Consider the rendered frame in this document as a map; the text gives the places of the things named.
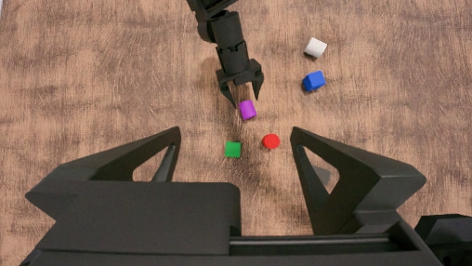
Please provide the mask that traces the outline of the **red cylinder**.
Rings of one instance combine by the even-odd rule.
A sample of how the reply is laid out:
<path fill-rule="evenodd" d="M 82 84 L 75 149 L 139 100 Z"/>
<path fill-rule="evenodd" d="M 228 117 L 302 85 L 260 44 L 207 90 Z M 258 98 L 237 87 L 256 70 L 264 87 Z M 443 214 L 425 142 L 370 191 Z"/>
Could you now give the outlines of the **red cylinder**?
<path fill-rule="evenodd" d="M 280 139 L 275 134 L 268 134 L 262 139 L 263 145 L 267 148 L 274 149 L 280 144 Z"/>

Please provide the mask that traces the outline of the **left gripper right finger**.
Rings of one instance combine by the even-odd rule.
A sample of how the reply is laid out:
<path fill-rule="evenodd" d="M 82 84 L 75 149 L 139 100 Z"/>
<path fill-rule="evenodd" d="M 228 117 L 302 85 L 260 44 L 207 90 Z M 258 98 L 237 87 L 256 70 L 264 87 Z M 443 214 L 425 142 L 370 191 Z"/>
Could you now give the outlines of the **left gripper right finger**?
<path fill-rule="evenodd" d="M 396 210 L 427 182 L 411 164 L 298 126 L 292 128 L 290 143 L 314 234 L 334 234 L 357 211 Z M 339 180 L 330 194 L 304 147 L 337 169 Z"/>

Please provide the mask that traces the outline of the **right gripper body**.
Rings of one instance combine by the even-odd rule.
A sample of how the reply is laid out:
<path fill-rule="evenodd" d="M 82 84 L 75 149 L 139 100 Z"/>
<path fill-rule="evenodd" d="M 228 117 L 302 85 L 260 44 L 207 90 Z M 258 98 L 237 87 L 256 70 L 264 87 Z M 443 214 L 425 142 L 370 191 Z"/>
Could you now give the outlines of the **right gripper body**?
<path fill-rule="evenodd" d="M 264 77 L 261 64 L 255 59 L 247 59 L 244 40 L 235 47 L 236 50 L 233 51 L 230 50 L 230 47 L 218 49 L 225 69 L 224 73 L 222 69 L 216 71 L 220 88 L 227 86 L 227 82 L 230 81 L 233 81 L 235 86 L 240 86 Z M 248 60 L 250 60 L 250 64 Z"/>

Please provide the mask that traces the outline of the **blue cube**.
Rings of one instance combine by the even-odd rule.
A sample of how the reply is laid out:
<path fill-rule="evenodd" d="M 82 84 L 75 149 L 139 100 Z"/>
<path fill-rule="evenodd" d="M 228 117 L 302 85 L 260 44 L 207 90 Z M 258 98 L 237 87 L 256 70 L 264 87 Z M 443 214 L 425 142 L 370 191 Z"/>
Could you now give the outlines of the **blue cube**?
<path fill-rule="evenodd" d="M 323 78 L 322 72 L 317 71 L 315 73 L 309 73 L 303 79 L 306 91 L 314 90 L 320 88 L 325 84 L 325 80 Z"/>

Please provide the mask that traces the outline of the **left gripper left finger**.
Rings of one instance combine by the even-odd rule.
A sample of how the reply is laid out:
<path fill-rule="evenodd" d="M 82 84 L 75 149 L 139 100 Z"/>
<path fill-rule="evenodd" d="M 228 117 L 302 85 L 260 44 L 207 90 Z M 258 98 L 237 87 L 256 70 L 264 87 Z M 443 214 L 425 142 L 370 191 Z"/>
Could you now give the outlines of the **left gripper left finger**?
<path fill-rule="evenodd" d="M 151 181 L 172 181 L 181 146 L 179 126 L 58 165 L 45 178 L 133 181 L 136 168 L 167 148 Z"/>

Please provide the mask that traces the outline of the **white cylinder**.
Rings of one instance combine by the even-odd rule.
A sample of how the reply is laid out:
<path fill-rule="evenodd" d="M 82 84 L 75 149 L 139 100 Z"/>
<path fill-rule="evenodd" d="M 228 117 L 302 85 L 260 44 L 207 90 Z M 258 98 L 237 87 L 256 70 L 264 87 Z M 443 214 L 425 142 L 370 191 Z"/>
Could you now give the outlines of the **white cylinder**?
<path fill-rule="evenodd" d="M 327 44 L 312 37 L 305 49 L 305 52 L 316 58 L 319 58 L 326 46 Z"/>

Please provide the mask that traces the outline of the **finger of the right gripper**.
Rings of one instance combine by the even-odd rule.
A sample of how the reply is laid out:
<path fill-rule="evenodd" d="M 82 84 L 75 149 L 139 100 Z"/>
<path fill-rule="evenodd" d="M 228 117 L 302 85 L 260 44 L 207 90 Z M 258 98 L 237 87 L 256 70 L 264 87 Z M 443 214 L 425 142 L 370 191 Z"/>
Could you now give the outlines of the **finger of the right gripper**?
<path fill-rule="evenodd" d="M 234 108 L 236 108 L 233 97 L 231 96 L 230 90 L 228 86 L 224 86 L 220 88 L 221 93 L 232 103 Z"/>
<path fill-rule="evenodd" d="M 263 85 L 264 80 L 265 80 L 265 78 L 263 77 L 261 79 L 258 79 L 258 80 L 255 80 L 255 81 L 251 82 L 256 101 L 258 100 L 259 91 L 260 91 L 260 89 Z"/>

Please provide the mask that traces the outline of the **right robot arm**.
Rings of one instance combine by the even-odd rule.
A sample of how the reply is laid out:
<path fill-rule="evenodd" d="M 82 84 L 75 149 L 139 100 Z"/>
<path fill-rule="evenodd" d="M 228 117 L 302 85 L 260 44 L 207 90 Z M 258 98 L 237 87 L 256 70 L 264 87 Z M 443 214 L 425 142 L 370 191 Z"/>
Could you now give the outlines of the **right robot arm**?
<path fill-rule="evenodd" d="M 235 46 L 243 41 L 243 31 L 239 12 L 229 12 L 223 9 L 239 0 L 186 1 L 190 11 L 195 12 L 195 18 L 198 22 L 198 35 L 204 42 L 217 44 L 215 49 L 224 73 L 225 69 L 218 49 L 228 49 L 230 47 L 231 51 L 236 50 Z M 443 266 L 472 266 L 472 241 L 435 244 L 428 247 Z"/>

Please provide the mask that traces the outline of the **green cube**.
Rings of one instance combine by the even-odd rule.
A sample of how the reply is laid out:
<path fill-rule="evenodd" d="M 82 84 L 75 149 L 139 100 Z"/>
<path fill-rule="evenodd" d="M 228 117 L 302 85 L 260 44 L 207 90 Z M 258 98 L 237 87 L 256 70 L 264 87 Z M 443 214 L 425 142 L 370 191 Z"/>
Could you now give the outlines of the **green cube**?
<path fill-rule="evenodd" d="M 225 156 L 229 157 L 240 157 L 240 149 L 241 143 L 240 142 L 226 142 L 226 151 Z"/>

